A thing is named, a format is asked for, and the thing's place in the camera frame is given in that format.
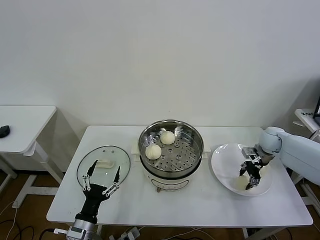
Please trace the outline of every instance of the white desk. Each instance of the white desk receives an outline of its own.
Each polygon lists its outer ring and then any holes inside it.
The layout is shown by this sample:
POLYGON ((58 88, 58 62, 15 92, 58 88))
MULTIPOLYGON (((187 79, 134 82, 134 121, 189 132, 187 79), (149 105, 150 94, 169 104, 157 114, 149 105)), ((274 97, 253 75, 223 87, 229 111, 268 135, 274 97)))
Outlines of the white desk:
POLYGON ((307 127, 311 133, 314 133, 316 130, 320 129, 320 126, 314 120, 314 109, 297 109, 294 111, 294 114, 298 117, 301 123, 294 121, 294 124, 297 124, 301 127, 307 127))
MULTIPOLYGON (((77 182, 81 159, 91 150, 115 145, 130 156, 131 169, 119 191, 101 203, 98 223, 103 225, 269 228, 307 226, 313 223, 304 202, 283 165, 271 163, 273 183, 264 195, 246 197, 226 189, 203 160, 190 184, 175 192, 156 192, 145 179, 142 166, 131 155, 131 148, 144 127, 89 126, 74 154, 46 218, 51 222, 73 223, 85 196, 77 182)), ((225 143, 253 146, 258 142, 259 127, 197 127, 212 150, 225 143)))
MULTIPOLYGON (((41 165, 58 183, 61 183, 64 176, 63 173, 49 159, 46 152, 36 141, 55 112, 55 106, 0 106, 0 126, 9 125, 10 127, 10 134, 4 138, 0 138, 0 153, 7 162, 9 160, 3 154, 33 156, 36 153, 39 155, 36 159, 39 159, 41 165)), ((0 161, 0 168, 8 174, 8 177, 14 173, 2 161, 0 161)), ((12 205, 13 208, 19 208, 27 194, 54 195, 57 192, 57 188, 32 187, 31 185, 35 179, 35 175, 31 175, 28 178, 15 200, 16 203, 12 205)))

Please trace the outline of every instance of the black mouse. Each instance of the black mouse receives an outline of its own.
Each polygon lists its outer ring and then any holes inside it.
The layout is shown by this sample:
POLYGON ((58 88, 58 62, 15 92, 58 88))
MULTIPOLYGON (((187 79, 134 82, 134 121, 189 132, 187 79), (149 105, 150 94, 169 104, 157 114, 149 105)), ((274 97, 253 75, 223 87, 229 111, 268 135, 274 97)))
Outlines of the black mouse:
POLYGON ((10 133, 10 127, 8 125, 0 127, 0 139, 8 136, 10 133))

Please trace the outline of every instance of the wooden floor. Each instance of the wooden floor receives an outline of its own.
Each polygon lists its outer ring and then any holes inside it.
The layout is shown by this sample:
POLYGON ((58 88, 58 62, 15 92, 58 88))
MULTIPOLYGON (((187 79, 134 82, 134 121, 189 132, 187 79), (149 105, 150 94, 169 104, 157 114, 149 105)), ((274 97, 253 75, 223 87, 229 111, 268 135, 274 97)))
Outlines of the wooden floor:
MULTIPOLYGON (((20 189, 24 185, 29 175, 19 174, 17 179, 11 180, 8 187, 0 194, 0 211, 4 209, 7 204, 14 201, 18 195, 20 189)), ((0 182, 5 179, 6 175, 0 173, 0 182)), ((314 184, 310 184, 311 188, 320 199, 320 188, 314 184)), ((34 186, 43 187, 57 187, 58 184, 50 175, 40 175, 36 179, 34 186)), ((298 191, 303 196, 303 192, 298 187, 298 191)), ((68 229, 69 226, 63 223, 51 223, 46 219, 47 212, 50 204, 54 199, 53 196, 37 196, 28 195, 24 200, 22 206, 17 210, 16 222, 20 228, 26 226, 33 226, 35 230, 34 240, 39 239, 40 233, 47 228, 61 228, 68 229)), ((317 215, 313 207, 308 207, 314 224, 320 228, 320 218, 317 215)), ((15 215, 15 210, 9 206, 3 214, 0 215, 0 222, 5 220, 12 220, 15 215)), ((5 240, 9 229, 12 226, 12 222, 5 222, 0 224, 0 240, 5 240)), ((104 239, 108 240, 110 235, 113 235, 117 239, 128 227, 126 226, 106 226, 104 228, 104 239)), ((320 233, 314 226, 308 227, 291 227, 289 228, 294 240, 320 240, 320 233)), ((242 230, 239 228, 203 228, 203 231, 210 234, 215 240, 242 240, 244 239, 242 230)), ((169 238, 176 234, 181 234, 190 231, 190 228, 173 228, 173 227, 145 227, 141 230, 141 236, 139 240, 161 240, 169 238)), ((18 233, 16 227, 11 231, 8 240, 13 240, 14 236, 18 233)), ((290 235, 287 230, 283 230, 276 234, 278 240, 290 240, 290 235)), ((21 240, 31 240, 32 231, 27 229, 22 233, 21 240)), ((209 240, 210 238, 202 232, 194 231, 192 233, 179 236, 183 239, 189 239, 192 237, 198 237, 203 240, 209 240)), ((65 236, 55 235, 51 232, 45 233, 42 240, 63 240, 65 236)))

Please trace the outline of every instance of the glass lid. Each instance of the glass lid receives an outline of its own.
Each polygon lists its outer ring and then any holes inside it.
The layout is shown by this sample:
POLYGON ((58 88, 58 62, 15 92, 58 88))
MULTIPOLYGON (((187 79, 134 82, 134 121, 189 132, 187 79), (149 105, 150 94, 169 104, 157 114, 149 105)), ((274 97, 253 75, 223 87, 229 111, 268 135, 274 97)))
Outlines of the glass lid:
POLYGON ((97 161, 90 183, 110 187, 120 167, 119 184, 126 178, 130 170, 130 158, 128 154, 117 146, 101 146, 89 152, 81 160, 76 177, 78 183, 83 187, 83 175, 86 175, 89 168, 97 161))

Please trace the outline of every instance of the power strip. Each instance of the power strip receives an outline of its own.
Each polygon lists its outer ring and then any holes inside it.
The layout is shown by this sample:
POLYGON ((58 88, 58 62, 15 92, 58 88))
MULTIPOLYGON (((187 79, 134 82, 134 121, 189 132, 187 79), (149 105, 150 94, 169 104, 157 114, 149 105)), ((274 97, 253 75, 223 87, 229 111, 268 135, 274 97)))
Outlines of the power strip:
MULTIPOLYGON (((140 232, 138 228, 135 226, 133 227, 128 233, 124 232, 121 234, 117 240, 135 240, 137 237, 140 236, 140 232)), ((113 235, 109 236, 109 240, 115 240, 113 235)))

